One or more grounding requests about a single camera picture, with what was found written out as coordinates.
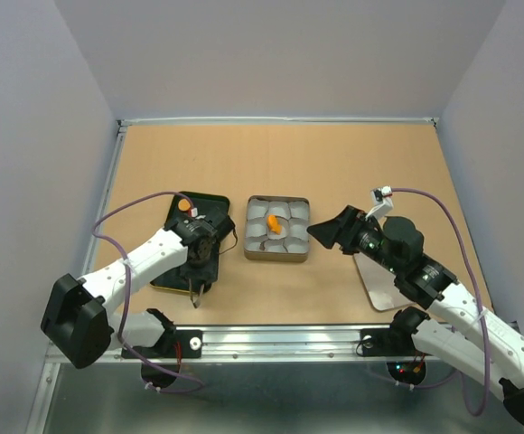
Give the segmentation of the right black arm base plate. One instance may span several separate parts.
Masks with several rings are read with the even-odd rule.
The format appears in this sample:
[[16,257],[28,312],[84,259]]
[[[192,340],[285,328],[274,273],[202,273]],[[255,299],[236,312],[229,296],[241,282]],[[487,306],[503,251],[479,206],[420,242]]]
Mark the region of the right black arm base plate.
[[416,354],[436,355],[436,350],[416,345],[415,333],[396,328],[365,328],[353,343],[356,355],[361,357],[414,357]]

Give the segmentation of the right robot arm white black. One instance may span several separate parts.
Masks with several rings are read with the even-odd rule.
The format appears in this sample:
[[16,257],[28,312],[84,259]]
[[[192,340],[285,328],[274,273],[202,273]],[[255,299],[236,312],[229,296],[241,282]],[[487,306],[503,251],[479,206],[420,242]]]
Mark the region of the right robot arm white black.
[[384,222],[352,206],[308,227],[326,249],[362,254],[394,276],[398,291],[416,304],[416,320],[388,331],[391,347],[416,348],[449,363],[502,401],[524,426],[524,335],[486,308],[444,265],[424,252],[424,236],[405,217]]

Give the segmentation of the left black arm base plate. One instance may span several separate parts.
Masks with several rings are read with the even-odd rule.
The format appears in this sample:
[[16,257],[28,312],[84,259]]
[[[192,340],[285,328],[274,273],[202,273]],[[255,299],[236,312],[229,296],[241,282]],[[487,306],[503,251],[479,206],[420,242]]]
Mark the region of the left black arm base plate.
[[182,358],[201,358],[203,331],[197,328],[144,329],[125,332],[126,343],[148,359],[173,359],[176,349]]

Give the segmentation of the orange fish cookie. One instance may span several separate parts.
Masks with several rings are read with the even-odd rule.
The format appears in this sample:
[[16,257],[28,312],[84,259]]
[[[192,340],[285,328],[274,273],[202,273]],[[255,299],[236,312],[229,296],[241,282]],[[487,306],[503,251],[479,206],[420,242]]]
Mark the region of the orange fish cookie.
[[267,227],[271,233],[280,235],[283,230],[283,225],[274,214],[267,216]]

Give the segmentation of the metal serving tongs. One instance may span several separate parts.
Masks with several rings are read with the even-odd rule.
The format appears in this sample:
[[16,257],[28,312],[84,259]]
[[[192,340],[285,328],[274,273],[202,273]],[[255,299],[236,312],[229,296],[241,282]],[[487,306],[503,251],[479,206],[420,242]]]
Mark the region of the metal serving tongs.
[[208,255],[204,259],[197,262],[187,262],[190,266],[186,273],[186,280],[190,294],[190,300],[194,308],[198,308],[201,304],[202,296],[207,293],[213,283],[218,279],[220,255],[231,249],[234,249],[238,244],[238,235],[235,229],[232,230],[234,238],[233,244],[225,250],[220,250],[220,241],[208,244],[210,248]]

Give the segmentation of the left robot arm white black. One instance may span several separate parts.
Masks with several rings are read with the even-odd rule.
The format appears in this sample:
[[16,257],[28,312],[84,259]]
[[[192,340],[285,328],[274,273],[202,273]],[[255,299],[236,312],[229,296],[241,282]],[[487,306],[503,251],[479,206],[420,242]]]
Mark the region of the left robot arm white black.
[[201,290],[211,279],[208,262],[234,231],[234,221],[216,208],[199,216],[172,218],[148,241],[105,268],[80,278],[71,274],[58,278],[41,330],[77,369],[118,347],[168,354],[173,349],[171,322],[155,308],[131,314],[131,297],[174,269],[197,271],[197,277],[187,281],[190,288]]

